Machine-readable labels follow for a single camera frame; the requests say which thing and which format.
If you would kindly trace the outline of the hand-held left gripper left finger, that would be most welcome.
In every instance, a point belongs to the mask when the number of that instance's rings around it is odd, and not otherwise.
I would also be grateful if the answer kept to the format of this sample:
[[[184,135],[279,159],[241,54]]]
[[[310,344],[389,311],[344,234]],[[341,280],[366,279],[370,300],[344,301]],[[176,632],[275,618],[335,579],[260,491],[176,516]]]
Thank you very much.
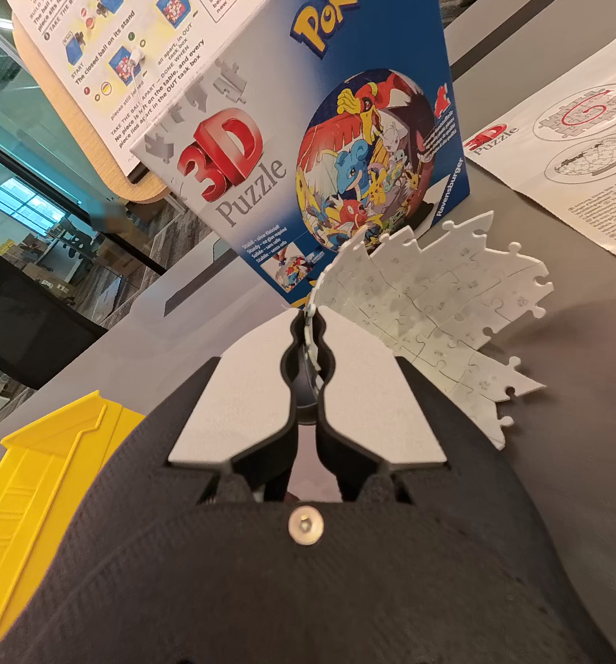
[[[282,500],[298,450],[293,384],[303,344],[304,312],[289,309],[205,363],[208,379],[169,465],[237,474],[267,500]]]

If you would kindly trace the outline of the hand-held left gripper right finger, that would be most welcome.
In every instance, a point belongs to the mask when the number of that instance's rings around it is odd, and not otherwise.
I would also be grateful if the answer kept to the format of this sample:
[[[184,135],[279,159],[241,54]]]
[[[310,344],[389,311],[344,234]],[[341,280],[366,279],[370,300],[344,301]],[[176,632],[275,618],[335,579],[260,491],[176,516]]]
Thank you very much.
[[[322,385],[317,395],[318,458],[354,501],[370,477],[443,468],[447,456],[399,358],[378,337],[327,306],[312,317]]]

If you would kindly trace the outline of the partly built puzzle ball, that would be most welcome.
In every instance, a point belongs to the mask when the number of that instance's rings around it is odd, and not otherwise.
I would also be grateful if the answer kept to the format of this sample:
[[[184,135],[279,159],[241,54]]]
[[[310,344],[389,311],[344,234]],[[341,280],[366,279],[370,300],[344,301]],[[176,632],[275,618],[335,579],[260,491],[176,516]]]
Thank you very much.
[[[317,369],[310,319],[326,306],[404,357],[455,403],[498,449],[505,447],[497,404],[508,390],[524,396],[544,385],[480,352],[492,335],[522,315],[541,318],[540,302],[554,290],[540,283],[549,271],[523,255],[520,244],[487,247],[493,211],[461,224],[447,220],[444,234],[420,248],[410,230],[384,234],[368,253],[362,233],[345,243],[320,275],[307,302],[308,357]]]

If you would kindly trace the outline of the blue puzzle box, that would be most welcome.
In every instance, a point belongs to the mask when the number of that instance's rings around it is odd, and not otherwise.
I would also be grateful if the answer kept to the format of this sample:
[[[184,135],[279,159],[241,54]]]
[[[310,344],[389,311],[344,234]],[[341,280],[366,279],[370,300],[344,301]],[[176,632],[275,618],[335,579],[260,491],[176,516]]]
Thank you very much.
[[[290,304],[470,194],[439,1],[155,1],[131,151]]]

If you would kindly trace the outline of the yellow plastic bin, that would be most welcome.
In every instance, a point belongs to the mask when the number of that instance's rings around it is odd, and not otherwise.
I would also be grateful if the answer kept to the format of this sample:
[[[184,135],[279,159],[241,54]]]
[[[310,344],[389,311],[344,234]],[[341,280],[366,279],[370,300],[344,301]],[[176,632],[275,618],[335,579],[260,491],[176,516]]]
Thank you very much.
[[[0,641],[46,576],[98,473],[144,419],[95,391],[1,441]]]

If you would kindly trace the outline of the light wooden panel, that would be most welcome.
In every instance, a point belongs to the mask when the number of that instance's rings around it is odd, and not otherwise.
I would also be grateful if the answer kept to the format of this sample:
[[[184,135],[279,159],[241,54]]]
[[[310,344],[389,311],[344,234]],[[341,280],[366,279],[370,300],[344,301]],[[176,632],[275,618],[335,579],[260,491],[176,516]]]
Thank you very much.
[[[13,39],[22,62],[103,184],[114,195],[134,203],[149,204],[163,199],[169,189],[154,174],[147,172],[138,183],[130,182],[15,14],[12,23]]]

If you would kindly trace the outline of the white instruction leaflet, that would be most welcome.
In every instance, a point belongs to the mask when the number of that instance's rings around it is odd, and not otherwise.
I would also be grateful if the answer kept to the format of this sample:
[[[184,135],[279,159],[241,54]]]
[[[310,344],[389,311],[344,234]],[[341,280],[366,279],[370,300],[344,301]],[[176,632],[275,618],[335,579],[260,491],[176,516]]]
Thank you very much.
[[[616,256],[616,39],[473,134],[463,150]]]

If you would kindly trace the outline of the white instruction card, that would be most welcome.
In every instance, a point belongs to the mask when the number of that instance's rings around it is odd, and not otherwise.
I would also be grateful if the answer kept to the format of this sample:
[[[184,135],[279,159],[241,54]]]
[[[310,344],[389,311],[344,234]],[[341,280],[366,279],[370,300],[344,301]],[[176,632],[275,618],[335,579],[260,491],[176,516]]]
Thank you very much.
[[[130,176],[131,149],[264,1],[9,1],[12,14]],[[134,48],[145,54],[137,84]]]

